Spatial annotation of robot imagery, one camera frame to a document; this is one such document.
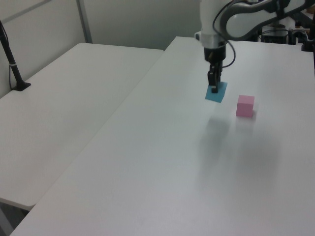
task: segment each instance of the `pink cube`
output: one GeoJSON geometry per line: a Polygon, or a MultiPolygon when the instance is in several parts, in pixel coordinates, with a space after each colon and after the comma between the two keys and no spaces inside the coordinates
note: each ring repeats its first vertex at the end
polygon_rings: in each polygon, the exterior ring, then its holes
{"type": "Polygon", "coordinates": [[[252,109],[254,108],[253,96],[239,95],[236,109],[237,117],[252,117],[252,109]]]}

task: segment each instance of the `table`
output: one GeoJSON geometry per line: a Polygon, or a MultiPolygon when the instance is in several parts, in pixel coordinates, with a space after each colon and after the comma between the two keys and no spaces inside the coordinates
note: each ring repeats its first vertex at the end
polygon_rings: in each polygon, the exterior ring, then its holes
{"type": "Polygon", "coordinates": [[[0,99],[0,201],[30,210],[161,56],[78,44],[0,99]]]}
{"type": "Polygon", "coordinates": [[[233,45],[219,104],[203,48],[177,37],[12,235],[312,235],[313,54],[233,45]]]}

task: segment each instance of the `black cable clamp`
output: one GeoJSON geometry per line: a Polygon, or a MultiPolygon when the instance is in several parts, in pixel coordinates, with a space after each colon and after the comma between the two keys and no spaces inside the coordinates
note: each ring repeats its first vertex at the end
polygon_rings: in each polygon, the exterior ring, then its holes
{"type": "Polygon", "coordinates": [[[282,19],[284,17],[284,0],[273,0],[273,4],[277,18],[282,19]]]}

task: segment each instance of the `white wall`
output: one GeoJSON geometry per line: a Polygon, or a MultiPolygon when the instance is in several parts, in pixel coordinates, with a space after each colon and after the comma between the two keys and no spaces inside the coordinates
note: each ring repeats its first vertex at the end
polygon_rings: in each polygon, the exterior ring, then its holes
{"type": "MultiPolygon", "coordinates": [[[[85,42],[76,0],[52,0],[3,26],[23,80],[85,42]]],[[[8,67],[0,46],[0,98],[9,92],[8,67]]]]}
{"type": "Polygon", "coordinates": [[[165,50],[200,31],[198,0],[84,0],[93,43],[165,50]]]}

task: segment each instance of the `blue square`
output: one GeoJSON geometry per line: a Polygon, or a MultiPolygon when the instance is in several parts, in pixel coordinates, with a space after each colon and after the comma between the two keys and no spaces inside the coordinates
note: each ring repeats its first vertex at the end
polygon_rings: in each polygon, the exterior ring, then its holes
{"type": "Polygon", "coordinates": [[[226,86],[227,86],[226,82],[219,82],[218,93],[212,93],[211,86],[208,86],[206,99],[221,103],[225,95],[226,86]]]}

